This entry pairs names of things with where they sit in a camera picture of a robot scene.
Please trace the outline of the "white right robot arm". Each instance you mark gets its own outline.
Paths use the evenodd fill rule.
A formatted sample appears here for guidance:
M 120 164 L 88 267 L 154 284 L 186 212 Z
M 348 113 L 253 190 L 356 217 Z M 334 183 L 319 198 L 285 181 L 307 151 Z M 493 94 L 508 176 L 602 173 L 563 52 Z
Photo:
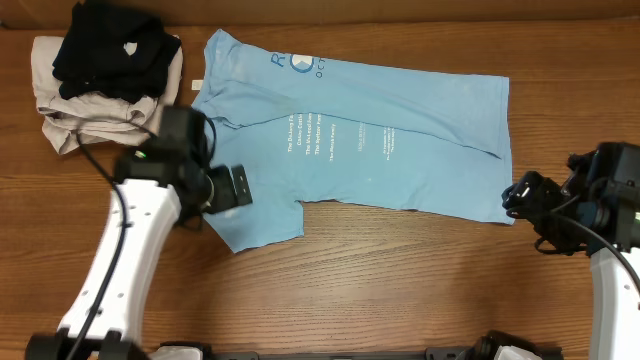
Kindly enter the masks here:
M 538 234 L 534 246 L 546 255 L 590 259 L 594 286 L 592 359 L 639 356 L 639 148 L 604 142 L 572 154 L 563 184 L 527 172 L 502 194 L 513 219 Z

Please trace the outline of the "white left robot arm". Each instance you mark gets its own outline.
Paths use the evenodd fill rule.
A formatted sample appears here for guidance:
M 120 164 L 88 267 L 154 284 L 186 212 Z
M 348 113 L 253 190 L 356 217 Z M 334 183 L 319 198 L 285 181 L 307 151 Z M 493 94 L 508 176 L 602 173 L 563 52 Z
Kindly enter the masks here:
M 163 109 L 160 127 L 102 174 L 111 188 L 106 226 L 73 305 L 52 335 L 33 335 L 28 359 L 145 359 L 146 298 L 171 230 L 252 202 L 243 166 L 213 167 L 217 118 Z

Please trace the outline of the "light blue printed t-shirt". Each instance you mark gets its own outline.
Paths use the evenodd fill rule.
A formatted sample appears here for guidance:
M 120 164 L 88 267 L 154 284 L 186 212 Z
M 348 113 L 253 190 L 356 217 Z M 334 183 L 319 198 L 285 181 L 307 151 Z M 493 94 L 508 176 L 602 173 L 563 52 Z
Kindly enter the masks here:
M 509 81 L 268 51 L 217 31 L 194 107 L 249 205 L 207 221 L 239 252 L 299 237 L 335 200 L 506 223 Z

